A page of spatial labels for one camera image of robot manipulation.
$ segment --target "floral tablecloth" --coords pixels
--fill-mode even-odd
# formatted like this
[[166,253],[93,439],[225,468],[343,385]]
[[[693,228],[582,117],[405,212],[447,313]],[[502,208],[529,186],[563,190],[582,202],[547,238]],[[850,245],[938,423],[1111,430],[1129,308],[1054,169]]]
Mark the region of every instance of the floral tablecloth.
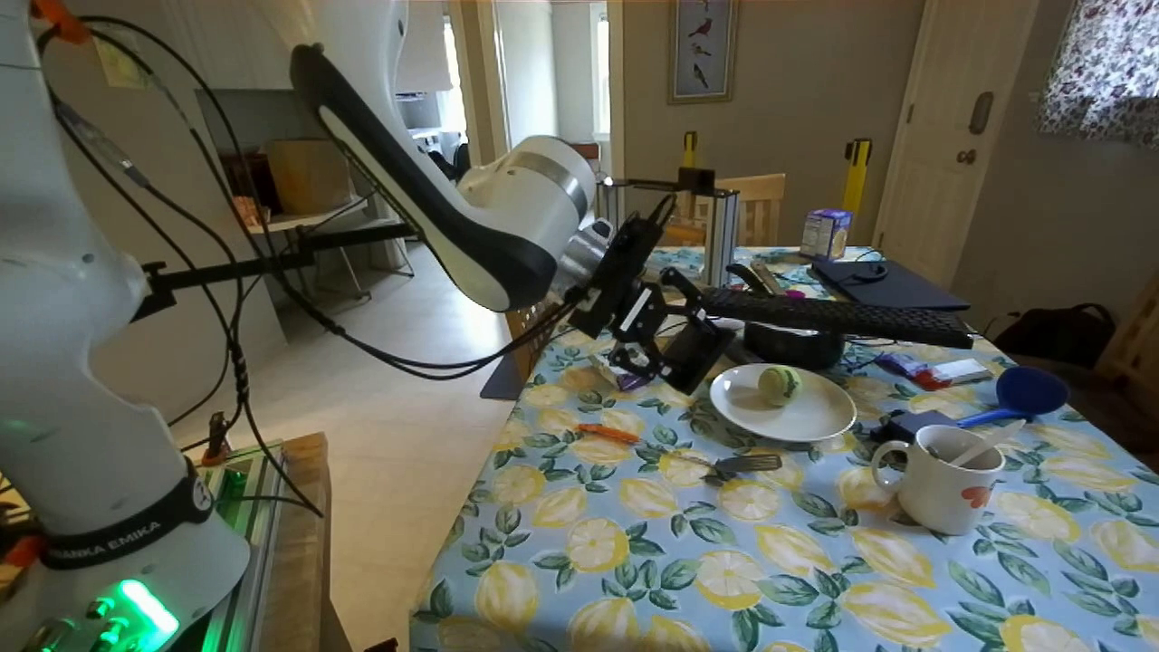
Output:
[[[787,286],[815,290],[783,268]],[[739,439],[702,394],[606,385],[607,341],[540,359],[424,589],[412,647],[1159,647],[1159,476],[1077,411],[999,439],[1006,472],[962,535],[898,513],[863,436],[890,411],[994,407],[994,381],[925,391],[849,341],[827,377],[857,423],[821,447]],[[982,337],[994,373],[1002,359]],[[580,423],[640,436],[580,439]],[[702,483],[699,460],[775,447],[780,472]]]

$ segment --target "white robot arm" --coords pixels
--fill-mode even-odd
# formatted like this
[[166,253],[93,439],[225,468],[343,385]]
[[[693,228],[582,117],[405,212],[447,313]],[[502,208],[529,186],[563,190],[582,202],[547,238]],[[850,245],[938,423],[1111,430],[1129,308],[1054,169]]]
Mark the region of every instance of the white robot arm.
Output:
[[[564,297],[603,266],[607,231],[582,226],[594,174],[563,142],[513,148],[463,195],[316,49],[294,53],[294,84],[477,305]],[[162,611],[133,644],[166,647],[236,587],[251,548],[215,513],[162,417],[92,377],[92,348],[133,319],[145,277],[69,180],[26,0],[0,0],[0,152],[0,472],[48,533],[0,606],[0,647],[39,627],[87,647],[117,627],[92,602],[118,582]]]

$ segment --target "floor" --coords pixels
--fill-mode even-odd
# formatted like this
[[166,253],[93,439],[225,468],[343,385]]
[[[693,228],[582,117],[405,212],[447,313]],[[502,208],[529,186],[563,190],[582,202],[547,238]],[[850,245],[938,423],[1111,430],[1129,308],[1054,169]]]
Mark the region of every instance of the floor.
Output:
[[[409,261],[412,278],[367,277],[368,302],[332,302],[353,286],[325,278],[325,314],[384,350],[434,361],[477,359],[506,341],[502,319],[459,297],[424,245],[409,245]],[[251,361],[261,430],[325,430],[337,615],[354,647],[388,637],[405,647],[409,606],[510,402],[477,398],[494,367],[434,385],[373,361],[304,319],[285,319],[285,341]]]

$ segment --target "white plate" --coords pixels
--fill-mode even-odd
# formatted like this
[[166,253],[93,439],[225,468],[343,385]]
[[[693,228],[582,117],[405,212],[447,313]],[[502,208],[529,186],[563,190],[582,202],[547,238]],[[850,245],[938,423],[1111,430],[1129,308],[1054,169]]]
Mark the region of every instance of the white plate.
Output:
[[775,443],[827,443],[845,436],[857,420],[856,398],[832,381],[796,371],[796,391],[780,411],[756,411],[746,398],[756,391],[756,377],[773,367],[735,367],[710,385],[714,411],[762,439]]

